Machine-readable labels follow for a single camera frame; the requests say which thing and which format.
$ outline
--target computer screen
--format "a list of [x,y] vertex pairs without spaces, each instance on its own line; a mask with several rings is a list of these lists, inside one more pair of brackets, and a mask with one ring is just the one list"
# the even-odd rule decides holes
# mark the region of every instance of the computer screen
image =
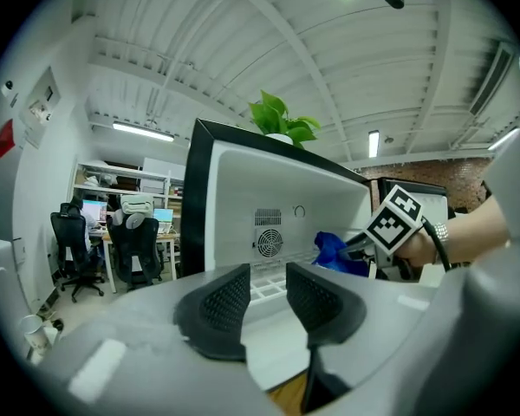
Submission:
[[159,222],[172,222],[173,210],[165,210],[163,208],[154,208],[154,218]]
[[106,222],[106,205],[98,200],[83,200],[83,210],[97,222]]

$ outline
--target white desk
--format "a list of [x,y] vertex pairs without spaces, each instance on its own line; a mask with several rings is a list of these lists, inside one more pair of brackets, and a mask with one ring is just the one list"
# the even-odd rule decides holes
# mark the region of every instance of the white desk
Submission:
[[[118,290],[115,288],[114,284],[114,274],[112,272],[112,264],[110,263],[110,253],[108,246],[112,244],[112,239],[110,238],[110,235],[107,233],[107,231],[103,231],[100,235],[96,235],[95,237],[102,237],[102,246],[104,248],[104,259],[106,263],[106,272],[107,272],[107,278],[110,281],[110,287],[112,288],[113,293],[117,293]],[[166,242],[167,244],[170,244],[170,270],[172,271],[172,279],[177,279],[177,272],[175,270],[175,250],[173,249],[175,244],[175,239],[179,237],[179,234],[159,234],[156,237],[156,242]]]
[[101,229],[93,229],[88,232],[89,237],[102,237],[105,234],[107,234],[107,230],[101,230]]

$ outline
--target vent slot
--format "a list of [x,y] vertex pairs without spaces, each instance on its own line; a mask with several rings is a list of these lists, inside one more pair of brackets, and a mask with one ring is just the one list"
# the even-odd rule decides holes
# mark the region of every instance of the vent slot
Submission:
[[476,116],[480,114],[491,100],[491,97],[495,94],[495,91],[503,80],[511,61],[512,52],[510,52],[510,48],[504,43],[500,43],[484,83],[476,94],[474,102],[471,104],[470,113],[472,115]]
[[254,215],[255,226],[272,226],[281,224],[281,210],[258,208]]

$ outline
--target black office chair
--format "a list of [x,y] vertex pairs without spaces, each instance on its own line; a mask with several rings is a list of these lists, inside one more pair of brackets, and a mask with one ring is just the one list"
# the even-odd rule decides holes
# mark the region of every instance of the black office chair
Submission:
[[[154,278],[161,279],[161,265],[156,255],[158,220],[145,218],[137,228],[129,229],[129,217],[124,215],[119,225],[114,225],[112,218],[108,218],[107,230],[115,248],[115,271],[118,277],[129,285],[130,291],[139,283],[152,285]],[[133,256],[139,258],[142,271],[133,271]]]
[[62,283],[60,289],[65,291],[67,285],[75,285],[75,289],[71,293],[73,302],[77,302],[75,295],[82,287],[96,289],[100,296],[104,296],[104,292],[94,285],[97,282],[104,283],[104,278],[94,274],[95,266],[92,264],[87,246],[85,245],[85,227],[87,225],[79,209],[71,204],[62,204],[61,212],[50,214],[50,222],[59,246],[60,270],[62,274],[67,273],[67,248],[71,249],[73,266],[75,267],[74,278]]

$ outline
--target cable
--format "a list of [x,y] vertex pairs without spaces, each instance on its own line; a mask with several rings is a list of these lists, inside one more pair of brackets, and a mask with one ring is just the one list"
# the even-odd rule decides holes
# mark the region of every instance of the cable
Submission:
[[449,257],[447,256],[443,243],[439,240],[439,237],[437,237],[435,228],[433,228],[433,225],[430,224],[429,220],[426,218],[422,218],[422,226],[424,227],[424,230],[426,230],[428,236],[432,238],[432,241],[435,244],[435,249],[437,250],[439,258],[441,259],[441,263],[445,267],[445,272],[447,272],[451,269],[451,264],[449,263]]

